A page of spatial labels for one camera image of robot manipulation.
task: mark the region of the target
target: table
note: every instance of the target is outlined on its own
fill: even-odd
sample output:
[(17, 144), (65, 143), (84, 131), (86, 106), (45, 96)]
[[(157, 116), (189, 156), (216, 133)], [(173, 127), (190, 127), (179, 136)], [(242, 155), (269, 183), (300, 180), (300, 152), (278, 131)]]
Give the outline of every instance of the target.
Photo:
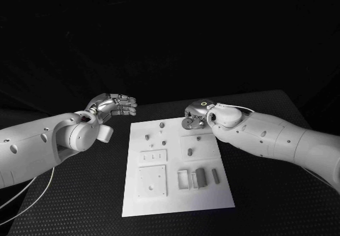
[[(184, 116), (196, 99), (137, 107), (137, 116), (115, 116), (109, 143), (95, 141), (86, 152), (56, 168), (36, 205), (14, 220), (10, 236), (209, 236), (339, 235), (340, 194), (300, 166), (252, 156), (218, 140), (235, 208), (122, 218), (130, 124)], [(310, 128), (281, 90), (219, 97)], [(50, 172), (29, 189), (20, 211), (45, 190)]]

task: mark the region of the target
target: white platform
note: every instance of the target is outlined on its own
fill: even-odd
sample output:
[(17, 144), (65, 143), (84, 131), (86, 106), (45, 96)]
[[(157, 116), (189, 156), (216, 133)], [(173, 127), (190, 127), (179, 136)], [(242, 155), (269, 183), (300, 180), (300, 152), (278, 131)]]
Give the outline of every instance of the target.
[[(212, 134), (212, 129), (206, 126), (205, 129), (184, 130), (182, 128), (183, 119), (184, 117), (131, 124), (122, 217), (235, 207), (218, 146), (212, 139), (194, 142), (197, 135)], [(164, 128), (160, 128), (160, 122), (166, 124)], [(194, 157), (197, 150), (205, 150), (209, 147), (212, 155), (207, 159), (202, 160), (200, 155), (200, 160), (184, 161), (182, 147), (187, 148), (187, 145), (196, 145), (192, 147), (193, 155), (190, 157)], [(153, 158), (148, 159), (150, 156), (146, 156), (144, 162), (141, 152), (164, 149), (167, 150), (166, 158), (156, 156), (158, 160), (153, 161)], [(160, 185), (161, 173), (154, 172), (154, 177), (150, 174), (147, 182), (141, 182), (138, 179), (143, 167), (151, 166), (157, 166), (157, 171), (161, 171), (160, 168), (164, 166), (166, 194), (154, 192), (163, 186), (163, 184)], [(193, 189), (192, 173), (197, 168), (205, 168), (207, 187)], [(215, 183), (212, 169), (216, 169), (219, 184)], [(184, 190), (179, 189), (177, 171), (182, 170), (187, 170), (189, 174), (189, 189)], [(143, 198), (138, 197), (141, 190), (146, 190)]]

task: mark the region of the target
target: small cylinder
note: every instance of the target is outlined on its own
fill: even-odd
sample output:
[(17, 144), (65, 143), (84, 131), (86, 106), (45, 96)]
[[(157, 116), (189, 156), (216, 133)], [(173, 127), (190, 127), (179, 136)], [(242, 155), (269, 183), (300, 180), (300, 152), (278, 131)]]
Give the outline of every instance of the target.
[(196, 170), (196, 177), (197, 177), (199, 188), (206, 187), (207, 186), (207, 179), (206, 179), (206, 173), (205, 173), (203, 168), (199, 168)]
[(212, 170), (212, 175), (213, 175), (215, 183), (219, 184), (216, 169)]

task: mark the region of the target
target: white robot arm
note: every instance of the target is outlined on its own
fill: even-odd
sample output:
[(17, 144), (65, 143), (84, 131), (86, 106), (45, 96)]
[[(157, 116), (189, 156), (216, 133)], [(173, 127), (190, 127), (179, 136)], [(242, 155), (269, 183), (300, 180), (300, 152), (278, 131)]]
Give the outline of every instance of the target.
[(115, 115), (135, 115), (135, 99), (104, 93), (84, 111), (65, 113), (0, 130), (0, 189), (19, 184), (89, 149), (95, 139), (108, 142), (114, 129), (104, 125)]
[(207, 124), (216, 138), (255, 156), (288, 161), (340, 193), (340, 136), (304, 129), (281, 118), (203, 99), (186, 108), (184, 129)]

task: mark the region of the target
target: dark fabric surface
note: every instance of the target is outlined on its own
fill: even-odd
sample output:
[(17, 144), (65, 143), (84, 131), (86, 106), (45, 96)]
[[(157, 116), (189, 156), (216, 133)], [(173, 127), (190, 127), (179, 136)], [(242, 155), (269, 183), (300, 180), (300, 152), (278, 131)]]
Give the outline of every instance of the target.
[[(117, 116), (109, 143), (56, 168), (49, 190), (14, 220), (10, 236), (27, 235), (339, 235), (340, 195), (297, 165), (252, 156), (218, 141), (236, 207), (122, 218), (130, 124), (183, 117), (197, 99), (138, 106), (137, 116)], [(209, 97), (310, 128), (281, 90)], [(50, 177), (39, 176), (20, 211), (39, 197)]]

